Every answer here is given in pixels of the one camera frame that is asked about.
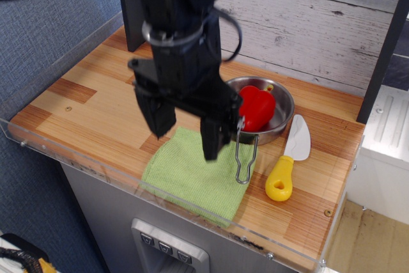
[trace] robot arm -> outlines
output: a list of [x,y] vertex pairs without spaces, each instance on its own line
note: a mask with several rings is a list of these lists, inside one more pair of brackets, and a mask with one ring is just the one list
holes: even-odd
[[163,136],[176,122],[175,107],[195,114],[201,118],[206,160],[216,159],[230,142],[242,104],[219,75],[219,15],[232,20],[213,7],[214,1],[141,0],[143,35],[151,44],[153,60],[128,64],[135,72],[137,101],[151,131]]

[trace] green cloth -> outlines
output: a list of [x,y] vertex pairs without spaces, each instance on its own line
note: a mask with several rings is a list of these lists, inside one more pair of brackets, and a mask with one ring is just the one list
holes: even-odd
[[[254,145],[240,144],[242,180],[247,176],[247,165],[252,159],[253,148]],[[142,180],[231,221],[249,185],[236,181],[235,151],[236,143],[230,142],[219,152],[216,161],[207,162],[203,156],[200,133],[180,127],[149,161]],[[178,199],[160,195],[158,190],[144,188],[220,226],[229,226],[227,221],[208,212]]]

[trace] pot handle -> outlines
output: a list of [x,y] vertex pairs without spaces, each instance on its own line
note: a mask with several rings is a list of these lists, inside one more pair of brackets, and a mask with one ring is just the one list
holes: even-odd
[[237,136],[236,136],[236,161],[237,161],[237,173],[236,173],[236,181],[242,185],[245,185],[249,183],[250,181],[250,170],[251,166],[256,161],[257,157],[257,144],[258,144],[258,134],[256,134],[256,139],[254,140],[254,149],[253,149],[253,158],[249,162],[249,165],[247,166],[247,178],[246,180],[240,180],[240,171],[242,169],[242,163],[240,162],[240,158],[238,156],[238,149],[239,149],[239,144],[240,144],[240,131],[242,131],[244,124],[243,121],[239,122],[238,124],[238,130],[237,130]]

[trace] yellow knife handle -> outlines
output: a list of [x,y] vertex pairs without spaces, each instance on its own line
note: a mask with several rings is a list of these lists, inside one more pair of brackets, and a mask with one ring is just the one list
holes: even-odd
[[274,201],[286,201],[293,192],[291,172],[294,159],[281,156],[266,181],[266,193]]

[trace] wooden countertop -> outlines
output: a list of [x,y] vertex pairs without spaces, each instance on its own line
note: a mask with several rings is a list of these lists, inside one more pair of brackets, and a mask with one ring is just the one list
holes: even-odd
[[[199,131],[199,119],[178,111],[176,126],[157,140],[137,106],[134,75],[127,68],[132,57],[152,55],[148,45],[128,52],[121,28],[16,115],[10,132],[119,186],[129,181],[127,175],[140,179],[176,127]],[[311,133],[311,155],[295,162],[293,194],[282,203],[266,196],[264,184],[284,152],[289,125],[274,142],[259,147],[254,174],[233,221],[271,240],[249,238],[248,231],[234,224],[226,231],[245,235],[258,249],[282,254],[272,242],[277,241],[296,251],[283,256],[288,261],[310,267],[297,253],[320,260],[333,220],[324,211],[335,212],[364,131],[364,125],[355,121],[362,98],[241,63],[223,64],[220,74],[224,80],[259,75],[281,83],[293,95],[295,114],[305,118]]]

